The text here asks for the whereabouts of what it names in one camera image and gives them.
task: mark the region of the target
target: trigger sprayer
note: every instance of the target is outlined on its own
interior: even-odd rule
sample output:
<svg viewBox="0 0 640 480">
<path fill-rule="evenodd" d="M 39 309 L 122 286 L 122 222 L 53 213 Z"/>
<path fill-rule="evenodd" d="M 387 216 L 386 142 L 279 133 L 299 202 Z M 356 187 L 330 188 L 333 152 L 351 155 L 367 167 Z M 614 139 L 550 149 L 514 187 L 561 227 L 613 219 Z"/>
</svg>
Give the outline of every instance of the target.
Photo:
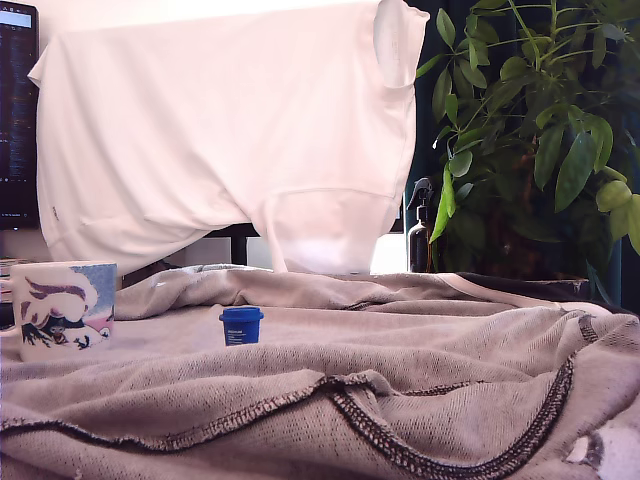
<svg viewBox="0 0 640 480">
<path fill-rule="evenodd" d="M 418 209 L 418 223 L 409 230 L 409 261 L 410 272 L 432 273 L 433 259 L 431 255 L 431 233 L 433 226 L 429 218 L 431 200 L 434 188 L 431 178 L 421 178 L 416 182 L 413 196 L 407 206 L 408 210 Z"/>
</svg>

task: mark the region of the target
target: monitor screen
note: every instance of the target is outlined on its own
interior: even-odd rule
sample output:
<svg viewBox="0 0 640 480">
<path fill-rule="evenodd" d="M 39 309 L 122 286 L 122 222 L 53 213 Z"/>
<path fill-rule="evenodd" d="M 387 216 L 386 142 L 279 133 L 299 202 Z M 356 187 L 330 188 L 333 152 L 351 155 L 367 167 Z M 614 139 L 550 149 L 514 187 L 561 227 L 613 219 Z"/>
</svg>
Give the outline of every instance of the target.
<svg viewBox="0 0 640 480">
<path fill-rule="evenodd" d="M 0 230 L 37 227 L 35 7 L 0 1 Z"/>
</svg>

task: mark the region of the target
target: printed mug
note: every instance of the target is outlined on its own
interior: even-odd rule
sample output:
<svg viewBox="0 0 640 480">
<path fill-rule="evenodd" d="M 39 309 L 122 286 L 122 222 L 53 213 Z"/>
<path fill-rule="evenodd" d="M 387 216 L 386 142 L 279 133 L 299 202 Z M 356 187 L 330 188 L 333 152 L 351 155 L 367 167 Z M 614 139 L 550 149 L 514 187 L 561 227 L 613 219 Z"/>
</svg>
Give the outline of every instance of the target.
<svg viewBox="0 0 640 480">
<path fill-rule="evenodd" d="M 29 263 L 11 267 L 8 280 L 15 326 L 0 337 L 22 334 L 20 357 L 37 362 L 105 349 L 113 334 L 116 264 Z"/>
</svg>

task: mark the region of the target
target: stitched edge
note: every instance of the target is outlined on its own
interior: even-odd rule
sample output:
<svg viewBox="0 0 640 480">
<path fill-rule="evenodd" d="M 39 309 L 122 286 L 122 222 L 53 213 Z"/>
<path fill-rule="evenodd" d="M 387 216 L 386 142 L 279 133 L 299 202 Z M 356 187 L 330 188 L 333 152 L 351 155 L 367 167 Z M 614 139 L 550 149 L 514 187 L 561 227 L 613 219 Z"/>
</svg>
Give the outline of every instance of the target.
<svg viewBox="0 0 640 480">
<path fill-rule="evenodd" d="M 29 421 L 24 418 L 3 420 L 0 423 L 0 435 L 54 430 L 94 445 L 156 453 L 176 453 L 211 442 L 245 428 L 278 411 L 307 400 L 319 390 L 332 390 L 346 386 L 366 386 L 375 391 L 375 387 L 364 374 L 349 377 L 338 375 L 323 377 L 306 388 L 256 402 L 204 426 L 198 426 L 177 434 L 148 439 L 128 435 L 109 438 L 96 435 L 77 425 L 61 420 Z"/>
<path fill-rule="evenodd" d="M 598 334 L 593 329 L 593 325 L 591 323 L 592 319 L 593 315 L 581 315 L 578 319 L 578 327 L 580 327 L 582 338 L 584 338 L 588 343 L 595 343 L 598 341 Z"/>
<path fill-rule="evenodd" d="M 449 465 L 419 453 L 407 445 L 388 426 L 369 417 L 346 392 L 330 398 L 351 427 L 387 460 L 418 478 L 432 480 L 499 480 L 526 464 L 545 442 L 566 405 L 573 383 L 573 356 L 558 370 L 538 414 L 505 452 L 473 466 Z"/>
</svg>

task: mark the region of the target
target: blue lid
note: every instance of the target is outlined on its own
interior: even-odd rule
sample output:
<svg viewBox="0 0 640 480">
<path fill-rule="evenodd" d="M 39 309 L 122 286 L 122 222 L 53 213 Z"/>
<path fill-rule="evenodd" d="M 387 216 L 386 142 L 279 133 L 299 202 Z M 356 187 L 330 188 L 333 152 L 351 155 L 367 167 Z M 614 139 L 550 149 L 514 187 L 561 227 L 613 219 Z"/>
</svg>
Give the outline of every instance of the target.
<svg viewBox="0 0 640 480">
<path fill-rule="evenodd" d="M 259 307 L 225 308 L 220 315 L 223 322 L 255 322 L 264 318 Z"/>
</svg>

